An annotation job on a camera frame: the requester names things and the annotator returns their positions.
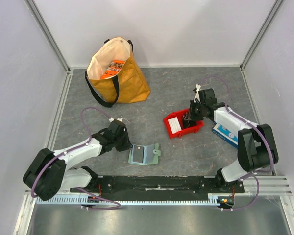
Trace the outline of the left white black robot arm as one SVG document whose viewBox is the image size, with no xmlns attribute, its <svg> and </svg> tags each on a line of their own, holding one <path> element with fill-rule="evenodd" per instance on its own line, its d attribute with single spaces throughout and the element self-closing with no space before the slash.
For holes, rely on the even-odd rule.
<svg viewBox="0 0 294 235">
<path fill-rule="evenodd" d="M 95 174 L 87 167 L 73 167 L 113 148 L 119 152 L 132 148 L 127 127 L 118 119 L 71 147 L 55 151 L 41 149 L 25 172 L 23 182 L 31 189 L 32 197 L 43 201 L 50 200 L 61 190 L 75 187 L 93 192 L 98 186 Z"/>
</svg>

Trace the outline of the mustard yellow tote bag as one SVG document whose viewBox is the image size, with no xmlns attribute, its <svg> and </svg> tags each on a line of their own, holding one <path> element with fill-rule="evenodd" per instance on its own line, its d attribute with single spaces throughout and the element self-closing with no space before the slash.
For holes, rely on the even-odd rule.
<svg viewBox="0 0 294 235">
<path fill-rule="evenodd" d="M 113 60 L 124 60 L 123 68 L 118 75 L 100 80 Z M 94 99 L 107 108 L 115 103 L 142 102 L 150 94 L 150 87 L 134 58 L 133 43 L 122 37 L 106 40 L 93 55 L 84 75 Z"/>
</svg>

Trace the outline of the white credit card stack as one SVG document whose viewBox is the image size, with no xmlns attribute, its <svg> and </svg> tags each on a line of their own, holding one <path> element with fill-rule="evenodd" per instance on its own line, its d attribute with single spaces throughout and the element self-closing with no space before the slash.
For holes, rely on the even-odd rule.
<svg viewBox="0 0 294 235">
<path fill-rule="evenodd" d="M 172 134 L 180 132 L 182 130 L 181 125 L 179 123 L 178 117 L 168 119 L 168 124 Z"/>
</svg>

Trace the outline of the red plastic bin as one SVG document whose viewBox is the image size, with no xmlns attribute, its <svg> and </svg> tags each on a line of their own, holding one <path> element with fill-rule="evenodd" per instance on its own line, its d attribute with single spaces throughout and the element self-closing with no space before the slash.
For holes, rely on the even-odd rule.
<svg viewBox="0 0 294 235">
<path fill-rule="evenodd" d="M 183 109 L 183 110 L 179 110 L 179 111 L 175 111 L 172 112 L 170 114 L 168 114 L 164 119 L 163 119 L 163 124 L 165 126 L 165 129 L 167 131 L 167 134 L 169 136 L 169 139 L 173 139 L 173 138 L 181 138 L 184 135 L 187 134 L 192 134 L 192 133 L 197 133 L 203 126 L 204 123 L 203 121 L 191 121 L 191 127 L 184 129 L 183 128 L 183 117 L 185 115 L 187 115 L 189 112 L 189 108 L 187 109 Z M 182 130 L 180 132 L 177 132 L 175 134 L 172 134 L 169 124 L 168 124 L 168 119 L 170 118 L 174 118 L 174 117 L 178 117 L 179 123 L 181 125 Z"/>
</svg>

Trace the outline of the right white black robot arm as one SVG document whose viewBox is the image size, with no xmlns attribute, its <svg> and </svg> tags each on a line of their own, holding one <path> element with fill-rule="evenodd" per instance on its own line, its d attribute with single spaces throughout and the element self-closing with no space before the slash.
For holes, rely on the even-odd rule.
<svg viewBox="0 0 294 235">
<path fill-rule="evenodd" d="M 235 113 L 224 102 L 218 102 L 214 90 L 194 88 L 195 96 L 183 116 L 183 127 L 191 127 L 205 118 L 222 125 L 238 139 L 237 159 L 216 173 L 215 188 L 227 192 L 232 183 L 248 176 L 263 172 L 266 167 L 273 171 L 279 156 L 272 128 L 268 124 L 259 125 Z"/>
</svg>

